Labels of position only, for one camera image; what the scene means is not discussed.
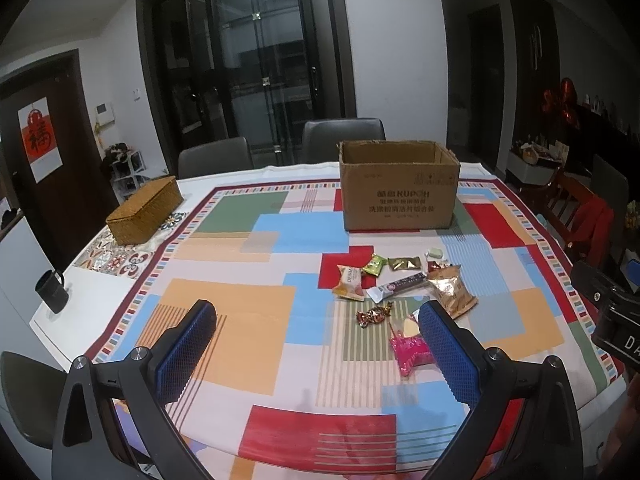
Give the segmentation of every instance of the tablecloth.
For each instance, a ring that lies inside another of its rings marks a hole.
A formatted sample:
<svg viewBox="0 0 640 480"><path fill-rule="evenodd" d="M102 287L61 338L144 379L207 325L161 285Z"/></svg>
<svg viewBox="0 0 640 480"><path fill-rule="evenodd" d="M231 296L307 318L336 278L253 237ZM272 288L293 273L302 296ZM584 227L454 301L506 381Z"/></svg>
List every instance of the tablecloth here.
<svg viewBox="0 0 640 480"><path fill-rule="evenodd" d="M566 257L500 181L478 173L460 183L451 229L410 233L345 233L335 179L213 189L129 286L87 354L96 362L124 357L151 345L194 300L211 300L216 335L167 410L199 459L215 457L216 478L216 468L228 478L251 471L254 480L423 470L466 406L434 365L401 379L385 328L359 328L354 313L363 305L335 300L330 288L337 264L438 247L462 264L480 299L461 326L514 359L559 355L578 407L597 400L619 370L590 343L593 312L570 286ZM378 282L401 275L385 269ZM405 294L394 315L418 308L426 293ZM36 333L47 321L40 313Z"/></svg>

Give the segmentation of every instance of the black mug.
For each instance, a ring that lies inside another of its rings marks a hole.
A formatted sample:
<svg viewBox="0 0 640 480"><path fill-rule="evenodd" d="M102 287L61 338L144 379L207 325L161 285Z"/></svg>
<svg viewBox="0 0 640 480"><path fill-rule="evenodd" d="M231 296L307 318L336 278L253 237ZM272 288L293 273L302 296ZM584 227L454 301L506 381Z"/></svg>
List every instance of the black mug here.
<svg viewBox="0 0 640 480"><path fill-rule="evenodd" d="M69 299L65 290L65 277L59 270L45 272L36 283L36 292L54 314L59 313Z"/></svg>

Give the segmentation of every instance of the open cardboard box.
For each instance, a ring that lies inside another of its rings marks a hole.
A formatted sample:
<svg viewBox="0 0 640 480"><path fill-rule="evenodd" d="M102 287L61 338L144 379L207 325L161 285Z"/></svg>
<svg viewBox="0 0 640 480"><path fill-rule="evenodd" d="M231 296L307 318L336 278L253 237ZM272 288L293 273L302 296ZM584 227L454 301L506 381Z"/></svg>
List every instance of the open cardboard box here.
<svg viewBox="0 0 640 480"><path fill-rule="evenodd" d="M448 228L460 163L430 140L355 140L340 143L344 228Z"/></svg>

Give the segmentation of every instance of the ceiling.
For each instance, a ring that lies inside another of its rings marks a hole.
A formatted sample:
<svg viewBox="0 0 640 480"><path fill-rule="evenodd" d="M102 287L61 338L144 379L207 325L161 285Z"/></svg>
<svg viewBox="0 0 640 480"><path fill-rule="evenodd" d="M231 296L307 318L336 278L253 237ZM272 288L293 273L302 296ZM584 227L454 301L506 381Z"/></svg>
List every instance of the ceiling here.
<svg viewBox="0 0 640 480"><path fill-rule="evenodd" d="M0 44L9 60L98 35L126 0L30 0Z"/></svg>

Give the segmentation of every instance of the woven basket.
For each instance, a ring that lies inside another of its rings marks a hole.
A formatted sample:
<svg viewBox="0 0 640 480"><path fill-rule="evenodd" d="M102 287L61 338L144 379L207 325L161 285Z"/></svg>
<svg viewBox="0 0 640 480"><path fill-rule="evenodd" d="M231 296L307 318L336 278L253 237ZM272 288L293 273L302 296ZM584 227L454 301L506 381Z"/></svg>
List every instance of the woven basket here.
<svg viewBox="0 0 640 480"><path fill-rule="evenodd" d="M174 176L152 180L111 213L107 225L120 245L143 244L181 202Z"/></svg>

